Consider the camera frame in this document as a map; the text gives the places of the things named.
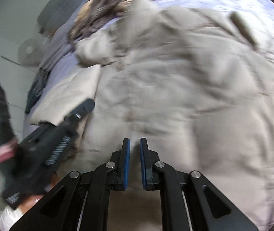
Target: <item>metal screw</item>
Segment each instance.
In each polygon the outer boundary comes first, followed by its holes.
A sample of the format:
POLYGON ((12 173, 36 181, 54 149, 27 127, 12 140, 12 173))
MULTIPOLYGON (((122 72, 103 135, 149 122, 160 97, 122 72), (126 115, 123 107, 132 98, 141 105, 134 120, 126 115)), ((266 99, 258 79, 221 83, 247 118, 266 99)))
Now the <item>metal screw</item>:
POLYGON ((70 177, 71 177, 72 179, 75 179, 75 178, 77 178, 78 176, 79 176, 79 173, 78 173, 77 171, 70 172, 70 177))
POLYGON ((112 161, 106 163, 107 168, 114 168, 115 166, 116 166, 116 164, 112 161))
POLYGON ((162 162, 162 161, 157 161, 157 162, 155 162, 155 166, 157 166, 157 167, 164 167, 165 163, 162 162))
POLYGON ((201 177, 201 174, 200 174, 200 172, 198 172, 198 171, 192 171, 192 172, 191 172, 191 176, 192 176, 193 178, 198 179, 198 178, 201 177))

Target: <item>dark brown garment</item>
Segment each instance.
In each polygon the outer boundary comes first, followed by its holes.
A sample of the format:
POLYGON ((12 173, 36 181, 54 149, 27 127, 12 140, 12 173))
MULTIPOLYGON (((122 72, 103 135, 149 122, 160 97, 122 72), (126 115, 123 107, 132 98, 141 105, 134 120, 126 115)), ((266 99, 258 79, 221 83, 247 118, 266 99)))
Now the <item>dark brown garment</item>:
POLYGON ((93 0, 91 9, 86 18, 81 20, 78 25, 74 25, 74 31, 71 32, 70 42, 78 37, 88 37, 98 31, 105 23, 116 17, 114 7, 121 0, 93 0))

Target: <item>beige jacket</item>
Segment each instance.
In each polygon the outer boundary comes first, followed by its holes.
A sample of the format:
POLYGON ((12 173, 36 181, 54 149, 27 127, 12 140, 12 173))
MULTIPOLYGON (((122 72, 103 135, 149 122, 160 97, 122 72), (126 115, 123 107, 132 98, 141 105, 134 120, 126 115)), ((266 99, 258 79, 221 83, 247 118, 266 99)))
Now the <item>beige jacket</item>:
POLYGON ((161 230, 159 193, 142 190, 141 137, 177 170, 201 171, 260 230, 272 225, 274 24, 135 0, 77 55, 103 67, 83 152, 60 172, 93 170, 131 140, 130 188, 111 193, 109 231, 161 230))

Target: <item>bed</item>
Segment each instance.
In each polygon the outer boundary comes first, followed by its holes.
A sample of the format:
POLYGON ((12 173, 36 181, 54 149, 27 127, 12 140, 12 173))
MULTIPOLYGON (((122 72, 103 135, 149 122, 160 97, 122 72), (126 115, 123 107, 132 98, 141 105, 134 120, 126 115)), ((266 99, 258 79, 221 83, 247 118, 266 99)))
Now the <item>bed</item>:
MULTIPOLYGON (((79 59, 77 58, 76 54, 72 52, 72 47, 67 42, 67 33, 69 29, 72 27, 74 19, 79 9, 86 1, 87 0, 85 0, 79 6, 79 8, 72 14, 70 19, 55 33, 55 36, 50 43, 49 50, 45 54, 44 59, 42 60, 42 63, 50 63, 51 65, 54 65, 54 68, 50 72, 46 87, 43 91, 41 98, 33 106, 30 113, 25 116, 23 133, 24 137, 37 128, 37 126, 30 125, 29 122, 32 113, 40 105, 42 100, 44 100, 45 95, 48 94, 48 92, 57 83, 59 83, 61 80, 67 77, 74 69, 76 69, 79 66, 79 59)), ((154 3, 160 8, 166 8, 169 6, 177 5, 185 8, 210 8, 227 13, 231 11, 250 12, 252 14, 257 13, 262 14, 265 18, 274 23, 274 4, 270 0, 156 0, 154 1, 154 3)), ((104 28, 110 27, 117 20, 118 19, 116 18, 110 21, 104 26, 104 28)), ((80 172, 86 172, 89 169, 89 166, 82 166, 81 164, 77 167, 77 169, 80 172)), ((128 192, 127 195, 127 197, 131 199, 130 192, 128 192)), ((266 224, 264 224, 262 221, 258 222, 258 217, 253 216, 253 213, 250 213, 249 217, 253 219, 253 221, 258 225, 260 230, 267 230, 274 222, 274 212, 269 215, 270 216, 267 217, 266 224)))

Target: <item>blue gripper pad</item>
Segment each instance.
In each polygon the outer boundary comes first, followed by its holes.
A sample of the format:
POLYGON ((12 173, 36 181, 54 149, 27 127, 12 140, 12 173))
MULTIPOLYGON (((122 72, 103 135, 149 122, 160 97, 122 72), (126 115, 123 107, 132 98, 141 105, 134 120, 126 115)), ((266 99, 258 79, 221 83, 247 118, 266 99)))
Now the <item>blue gripper pad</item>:
POLYGON ((140 140, 140 164, 141 164, 142 184, 143 184, 143 189, 145 189, 146 188, 146 168, 145 168, 143 146, 142 146, 141 140, 140 140))
POLYGON ((127 189, 129 170, 130 170, 130 139, 127 140, 127 149, 126 149, 126 156, 125 156, 124 189, 127 189))

